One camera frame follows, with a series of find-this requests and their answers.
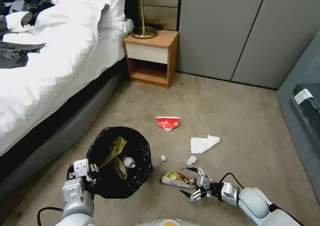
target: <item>crumpled snack wrapper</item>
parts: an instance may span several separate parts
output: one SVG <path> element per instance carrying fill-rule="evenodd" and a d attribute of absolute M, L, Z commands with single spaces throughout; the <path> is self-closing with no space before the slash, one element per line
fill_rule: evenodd
<path fill-rule="evenodd" d="M 196 179 L 188 179 L 181 173 L 169 173 L 165 172 L 161 179 L 161 183 L 169 184 L 177 187 L 182 188 L 195 188 L 196 186 Z"/>
<path fill-rule="evenodd" d="M 165 131 L 170 131 L 180 124 L 180 118 L 178 117 L 157 117 L 158 125 Z"/>

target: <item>nightstand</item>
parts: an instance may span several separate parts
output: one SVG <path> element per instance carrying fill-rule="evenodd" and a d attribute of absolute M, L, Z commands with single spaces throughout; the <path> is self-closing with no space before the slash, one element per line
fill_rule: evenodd
<path fill-rule="evenodd" d="M 177 68 L 179 32 L 159 30 L 150 39 L 124 39 L 131 82 L 168 89 Z"/>

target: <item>white pillow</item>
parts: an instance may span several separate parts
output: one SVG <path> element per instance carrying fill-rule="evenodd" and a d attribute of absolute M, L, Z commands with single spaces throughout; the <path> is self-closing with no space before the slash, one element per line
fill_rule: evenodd
<path fill-rule="evenodd" d="M 98 29 L 117 28 L 125 20 L 124 4 L 125 0 L 101 0 L 109 4 L 109 9 L 101 15 Z"/>

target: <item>brass lamp stand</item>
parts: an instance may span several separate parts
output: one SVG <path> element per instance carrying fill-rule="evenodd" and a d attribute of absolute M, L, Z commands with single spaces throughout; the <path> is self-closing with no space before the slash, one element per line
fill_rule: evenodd
<path fill-rule="evenodd" d="M 141 18 L 142 18 L 142 26 L 141 27 L 135 27 L 131 31 L 131 35 L 134 38 L 139 38 L 139 39 L 147 39 L 147 38 L 153 38 L 157 36 L 158 31 L 152 27 L 146 27 L 144 24 L 144 4 L 143 0 L 140 0 L 141 2 Z"/>

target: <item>beige carpet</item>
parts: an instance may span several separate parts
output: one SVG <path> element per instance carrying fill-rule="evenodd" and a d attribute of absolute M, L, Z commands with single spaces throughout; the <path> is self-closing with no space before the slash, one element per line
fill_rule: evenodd
<path fill-rule="evenodd" d="M 157 116 L 178 116 L 178 128 L 165 132 Z M 181 171 L 190 154 L 190 138 L 221 137 L 218 145 L 197 155 L 195 166 L 215 180 L 232 172 L 244 186 L 258 187 L 267 197 L 305 225 L 319 225 L 320 207 L 296 153 L 275 92 L 184 74 L 177 74 L 169 90 L 125 83 L 106 105 L 89 132 L 73 148 L 50 164 L 7 199 L 5 225 L 34 226 L 45 206 L 63 207 L 61 187 L 66 167 L 85 157 L 98 133 L 107 126 L 127 126 L 149 141 L 153 156 L 167 161 L 129 199 L 95 198 L 97 226 L 134 225 L 158 218 L 180 218 L 199 225 L 252 225 L 237 208 L 217 199 L 191 203 L 179 188 L 159 183 L 164 171 Z M 193 177 L 190 171 L 183 170 Z M 232 178 L 226 181 L 235 183 Z M 55 225 L 60 212 L 46 211 L 42 225 Z"/>

